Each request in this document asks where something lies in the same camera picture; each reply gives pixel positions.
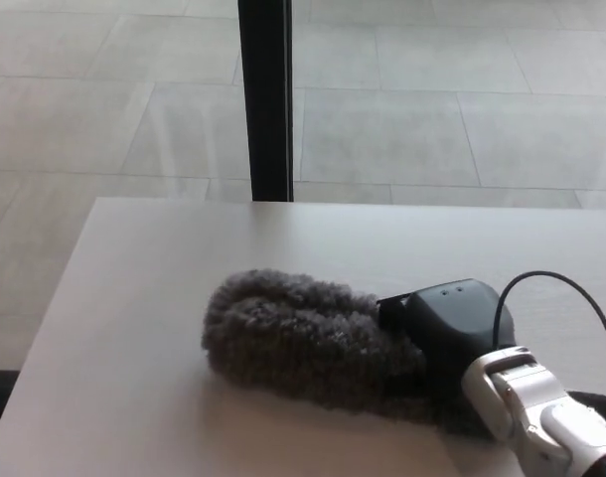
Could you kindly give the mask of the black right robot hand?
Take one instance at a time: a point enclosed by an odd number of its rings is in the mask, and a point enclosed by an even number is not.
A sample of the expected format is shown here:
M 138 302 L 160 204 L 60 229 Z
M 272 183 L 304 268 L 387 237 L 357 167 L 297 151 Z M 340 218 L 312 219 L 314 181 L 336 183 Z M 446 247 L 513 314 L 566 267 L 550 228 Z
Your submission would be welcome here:
M 379 327 L 408 338 L 425 362 L 414 376 L 389 376 L 385 392 L 396 398 L 425 394 L 434 400 L 460 395 L 471 363 L 493 351 L 499 299 L 491 286 L 469 278 L 379 300 Z

